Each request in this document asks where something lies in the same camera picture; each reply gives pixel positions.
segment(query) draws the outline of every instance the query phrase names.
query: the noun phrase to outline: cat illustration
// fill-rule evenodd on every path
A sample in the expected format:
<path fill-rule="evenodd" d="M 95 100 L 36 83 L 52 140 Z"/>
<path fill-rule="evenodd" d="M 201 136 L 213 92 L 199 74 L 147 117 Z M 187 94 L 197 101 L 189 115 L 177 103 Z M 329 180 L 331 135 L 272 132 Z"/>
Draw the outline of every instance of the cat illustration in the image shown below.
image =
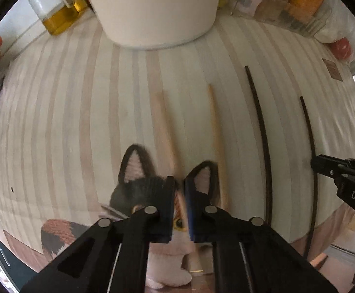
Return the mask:
<path fill-rule="evenodd" d="M 217 166 L 204 161 L 189 174 L 194 177 L 198 191 L 217 198 Z M 151 158 L 140 145 L 131 145 L 122 158 L 118 174 L 118 185 L 112 192 L 109 204 L 101 204 L 103 213 L 114 221 L 130 217 L 132 213 L 152 204 L 152 199 L 163 187 L 164 178 L 155 173 Z M 164 286 L 188 284 L 192 276 L 182 269 L 182 260 L 195 249 L 190 241 L 187 227 L 182 220 L 182 196 L 176 192 L 174 201 L 174 222 L 172 240 L 168 244 L 151 243 L 147 264 L 146 286 L 160 289 Z M 51 219 L 42 226 L 41 239 L 44 255 L 52 260 L 75 241 L 87 226 Z"/>

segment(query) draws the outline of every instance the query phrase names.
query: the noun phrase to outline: screw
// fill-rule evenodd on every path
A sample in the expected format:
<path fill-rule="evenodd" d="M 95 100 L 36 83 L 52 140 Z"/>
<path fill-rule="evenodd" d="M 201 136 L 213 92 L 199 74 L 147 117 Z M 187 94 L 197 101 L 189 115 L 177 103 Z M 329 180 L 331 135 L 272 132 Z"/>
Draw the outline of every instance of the screw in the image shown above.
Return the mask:
<path fill-rule="evenodd" d="M 262 226 L 264 224 L 264 220 L 260 217 L 252 217 L 251 218 L 251 223 L 254 226 Z"/>
<path fill-rule="evenodd" d="M 215 214 L 217 212 L 217 207 L 209 205 L 204 208 L 204 211 L 208 214 Z"/>
<path fill-rule="evenodd" d="M 157 211 L 157 208 L 154 206 L 148 206 L 145 208 L 145 213 L 154 214 Z"/>
<path fill-rule="evenodd" d="M 108 227 L 111 224 L 111 220 L 109 220 L 108 218 L 102 218 L 99 220 L 97 224 L 103 228 Z"/>

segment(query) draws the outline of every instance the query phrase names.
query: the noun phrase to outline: pink inner ear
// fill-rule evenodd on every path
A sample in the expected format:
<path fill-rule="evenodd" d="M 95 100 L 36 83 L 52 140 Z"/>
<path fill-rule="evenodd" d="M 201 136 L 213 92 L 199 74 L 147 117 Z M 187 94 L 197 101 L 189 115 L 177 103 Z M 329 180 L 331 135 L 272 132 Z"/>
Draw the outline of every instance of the pink inner ear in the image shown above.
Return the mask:
<path fill-rule="evenodd" d="M 198 192 L 208 194 L 210 188 L 210 168 L 202 168 L 197 176 L 195 176 L 194 182 Z"/>
<path fill-rule="evenodd" d="M 127 162 L 124 180 L 125 183 L 128 183 L 132 180 L 137 180 L 143 177 L 145 177 L 145 173 L 142 168 L 141 160 L 137 151 L 134 150 L 130 155 L 129 161 Z"/>

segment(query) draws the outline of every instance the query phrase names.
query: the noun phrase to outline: yellow oil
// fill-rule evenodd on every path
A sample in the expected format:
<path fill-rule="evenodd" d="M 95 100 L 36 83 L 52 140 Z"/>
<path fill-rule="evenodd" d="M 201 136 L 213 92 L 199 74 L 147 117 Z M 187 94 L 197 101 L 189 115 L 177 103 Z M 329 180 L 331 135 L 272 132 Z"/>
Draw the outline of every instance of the yellow oil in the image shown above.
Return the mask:
<path fill-rule="evenodd" d="M 77 12 L 82 15 L 82 13 L 86 10 L 88 7 L 88 4 L 85 2 L 85 0 L 74 0 L 74 7 L 77 10 Z"/>
<path fill-rule="evenodd" d="M 43 25 L 51 35 L 61 34 L 69 28 L 78 18 L 78 11 L 74 6 L 63 6 L 57 13 L 43 21 Z"/>

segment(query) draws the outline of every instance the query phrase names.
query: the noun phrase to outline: glass jug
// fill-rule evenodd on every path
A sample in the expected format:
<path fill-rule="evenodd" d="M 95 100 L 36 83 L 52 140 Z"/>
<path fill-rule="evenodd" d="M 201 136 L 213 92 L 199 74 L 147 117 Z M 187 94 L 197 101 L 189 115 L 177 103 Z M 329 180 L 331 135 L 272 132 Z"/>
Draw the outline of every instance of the glass jug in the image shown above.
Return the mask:
<path fill-rule="evenodd" d="M 28 0 L 51 35 L 58 35 L 78 18 L 74 0 Z"/>

